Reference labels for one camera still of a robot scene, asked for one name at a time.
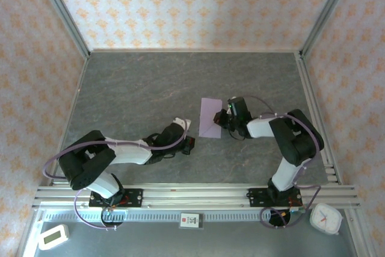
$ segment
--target cable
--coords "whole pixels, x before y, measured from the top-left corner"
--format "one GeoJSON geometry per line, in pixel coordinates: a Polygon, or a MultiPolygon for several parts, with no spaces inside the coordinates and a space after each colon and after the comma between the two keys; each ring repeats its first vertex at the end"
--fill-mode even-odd
{"type": "Polygon", "coordinates": [[[232,138],[234,138],[234,139],[237,140],[237,141],[244,141],[244,140],[246,139],[246,137],[243,137],[242,140],[241,140],[240,138],[234,137],[233,134],[231,133],[230,129],[229,129],[229,134],[230,134],[230,136],[231,136],[232,138]]]}
{"type": "Polygon", "coordinates": [[[109,210],[109,209],[112,209],[112,207],[104,207],[102,212],[100,213],[100,220],[102,222],[102,224],[108,228],[114,228],[114,230],[116,230],[121,224],[123,224],[123,222],[108,222],[108,221],[105,221],[104,218],[103,218],[103,215],[105,213],[106,210],[109,210]]]}
{"type": "Polygon", "coordinates": [[[290,204],[290,207],[293,207],[293,206],[292,206],[292,203],[293,203],[293,204],[300,205],[302,208],[304,208],[304,209],[306,210],[305,205],[303,205],[301,202],[299,202],[299,201],[297,201],[297,200],[292,200],[292,199],[289,197],[289,204],[290,204]]]}
{"type": "Polygon", "coordinates": [[[114,230],[116,229],[116,227],[117,226],[98,226],[98,225],[94,225],[94,224],[92,224],[92,223],[90,223],[90,222],[88,222],[88,221],[86,221],[82,216],[80,216],[80,213],[79,213],[79,211],[78,211],[78,209],[77,209],[77,207],[76,207],[76,201],[78,200],[78,196],[79,196],[79,194],[80,194],[80,192],[82,191],[83,189],[80,189],[77,193],[76,193],[76,195],[75,195],[75,199],[73,200],[73,209],[75,210],[75,214],[76,214],[76,216],[78,216],[78,218],[80,219],[80,221],[82,221],[83,223],[85,223],[86,225],[88,225],[89,227],[92,227],[92,228],[95,228],[95,229],[103,229],[103,230],[107,230],[108,231],[108,229],[110,228],[110,229],[112,229],[112,228],[114,228],[114,230]]]}
{"type": "MultiPolygon", "coordinates": [[[[317,139],[316,139],[316,137],[314,136],[313,132],[312,132],[312,131],[311,131],[311,130],[310,130],[310,129],[303,123],[303,122],[301,122],[300,120],[298,120],[296,117],[290,116],[289,114],[281,114],[281,115],[273,114],[273,115],[275,115],[276,117],[288,117],[289,119],[293,120],[294,122],[296,122],[297,124],[299,124],[300,126],[302,126],[302,127],[304,128],[304,130],[310,135],[310,137],[312,138],[312,140],[313,140],[313,142],[314,142],[315,149],[316,149],[316,152],[315,152],[315,154],[314,154],[314,157],[311,158],[310,160],[308,160],[307,162],[305,162],[305,163],[302,164],[302,167],[298,170],[297,174],[295,174],[294,179],[293,179],[293,182],[292,182],[293,185],[294,185],[294,187],[297,188],[297,189],[313,189],[313,188],[317,188],[317,190],[316,190],[315,194],[313,195],[312,199],[310,200],[309,204],[307,204],[307,207],[306,207],[306,209],[305,209],[305,212],[307,212],[307,211],[309,210],[310,206],[312,205],[312,203],[314,202],[314,200],[315,200],[316,196],[318,195],[319,191],[321,190],[321,186],[320,186],[320,185],[311,185],[311,186],[306,186],[306,187],[304,187],[304,186],[298,186],[298,185],[297,185],[297,179],[301,176],[302,171],[306,169],[305,165],[310,164],[310,162],[312,162],[312,161],[315,159],[315,157],[317,156],[317,154],[319,154],[319,144],[318,144],[317,139]]],[[[272,229],[272,228],[276,228],[276,229],[284,229],[284,228],[287,228],[287,227],[293,227],[293,226],[295,226],[300,220],[302,220],[303,216],[304,216],[304,214],[301,214],[301,216],[300,216],[298,219],[296,219],[292,224],[286,224],[286,222],[285,222],[285,220],[283,219],[283,216],[281,215],[281,213],[279,213],[277,210],[275,210],[275,209],[272,208],[272,207],[265,207],[265,208],[263,208],[263,209],[260,211],[260,213],[259,213],[259,218],[260,218],[260,222],[262,223],[262,225],[264,225],[265,227],[270,228],[270,229],[272,229]],[[274,212],[276,212],[277,214],[279,214],[279,215],[281,216],[281,219],[282,219],[283,224],[284,224],[283,227],[277,227],[277,226],[274,227],[274,226],[271,226],[271,225],[267,224],[266,222],[264,222],[264,221],[262,220],[262,214],[263,214],[263,212],[265,212],[265,211],[268,210],[268,209],[269,209],[269,210],[272,210],[272,211],[274,211],[274,212]]]]}
{"type": "Polygon", "coordinates": [[[65,155],[69,152],[72,152],[73,150],[80,149],[81,147],[87,147],[87,146],[91,146],[94,144],[109,144],[109,145],[113,145],[113,146],[135,146],[135,147],[142,147],[143,149],[147,149],[147,150],[166,150],[166,149],[169,149],[169,148],[174,147],[175,145],[179,144],[186,137],[188,125],[187,125],[187,121],[185,119],[183,119],[183,121],[185,122],[185,130],[184,130],[182,136],[177,141],[175,141],[174,143],[169,144],[167,146],[164,146],[164,147],[145,146],[143,144],[138,144],[138,143],[135,143],[133,141],[116,141],[116,142],[115,141],[86,141],[85,143],[70,146],[67,149],[62,150],[60,153],[58,153],[58,154],[54,155],[52,158],[50,158],[43,166],[43,175],[49,179],[63,179],[63,180],[65,180],[66,177],[64,177],[64,176],[54,176],[54,175],[51,175],[50,173],[48,173],[47,172],[48,167],[55,160],[60,158],[61,156],[65,155]]]}
{"type": "Polygon", "coordinates": [[[247,96],[243,96],[243,98],[253,98],[253,99],[259,100],[261,103],[266,105],[266,107],[268,107],[268,109],[270,110],[270,113],[274,114],[274,110],[271,108],[271,106],[269,106],[269,104],[267,102],[265,102],[263,99],[261,99],[260,97],[247,95],[247,96]]]}

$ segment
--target digital thermometer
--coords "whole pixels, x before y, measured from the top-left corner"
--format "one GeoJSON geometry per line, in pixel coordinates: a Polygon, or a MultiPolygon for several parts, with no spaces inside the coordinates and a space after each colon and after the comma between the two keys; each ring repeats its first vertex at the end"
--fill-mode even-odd
{"type": "Polygon", "coordinates": [[[48,250],[67,241],[69,238],[67,225],[61,224],[48,231],[41,233],[38,237],[40,250],[48,250]]]}

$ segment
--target floral wallpaper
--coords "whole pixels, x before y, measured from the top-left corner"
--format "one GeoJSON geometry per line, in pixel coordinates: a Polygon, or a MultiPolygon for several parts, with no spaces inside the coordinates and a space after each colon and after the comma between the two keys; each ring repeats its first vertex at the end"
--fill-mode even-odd
{"type": "Polygon", "coordinates": [[[92,49],[300,49],[326,0],[64,0],[92,49]]]}
{"type": "Polygon", "coordinates": [[[385,0],[340,0],[307,64],[343,180],[358,185],[383,256],[385,0]]]}
{"type": "Polygon", "coordinates": [[[0,0],[0,255],[14,256],[84,60],[49,0],[0,0]]]}

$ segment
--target white device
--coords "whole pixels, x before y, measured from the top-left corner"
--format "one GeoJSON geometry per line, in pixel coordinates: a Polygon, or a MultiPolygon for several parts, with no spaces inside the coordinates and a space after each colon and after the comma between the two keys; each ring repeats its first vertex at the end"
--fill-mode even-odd
{"type": "Polygon", "coordinates": [[[319,203],[310,215],[310,224],[328,235],[338,234],[342,222],[341,213],[324,203],[319,203]]]}
{"type": "Polygon", "coordinates": [[[190,229],[202,228],[202,215],[192,213],[181,213],[179,227],[190,229]]]}
{"type": "Polygon", "coordinates": [[[61,224],[41,233],[38,237],[38,247],[40,250],[48,250],[67,241],[68,238],[68,227],[67,225],[61,224]]]}
{"type": "Polygon", "coordinates": [[[269,119],[254,119],[247,123],[248,133],[252,138],[274,137],[273,131],[270,128],[269,122],[275,117],[269,119]]]}

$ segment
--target metal grate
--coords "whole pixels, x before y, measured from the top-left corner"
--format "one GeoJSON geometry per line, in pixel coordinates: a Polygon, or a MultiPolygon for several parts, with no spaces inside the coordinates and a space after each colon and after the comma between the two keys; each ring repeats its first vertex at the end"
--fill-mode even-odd
{"type": "MultiPolygon", "coordinates": [[[[197,212],[204,214],[205,222],[242,222],[259,221],[259,210],[248,211],[206,211],[197,212]]],[[[80,216],[86,221],[99,222],[99,212],[79,212],[80,216]]],[[[181,211],[114,211],[110,215],[105,213],[106,221],[125,221],[125,222],[179,222],[181,211]]],[[[270,219],[270,212],[265,211],[262,219],[270,219]]],[[[47,211],[43,221],[77,221],[78,217],[73,211],[47,211]]]]}

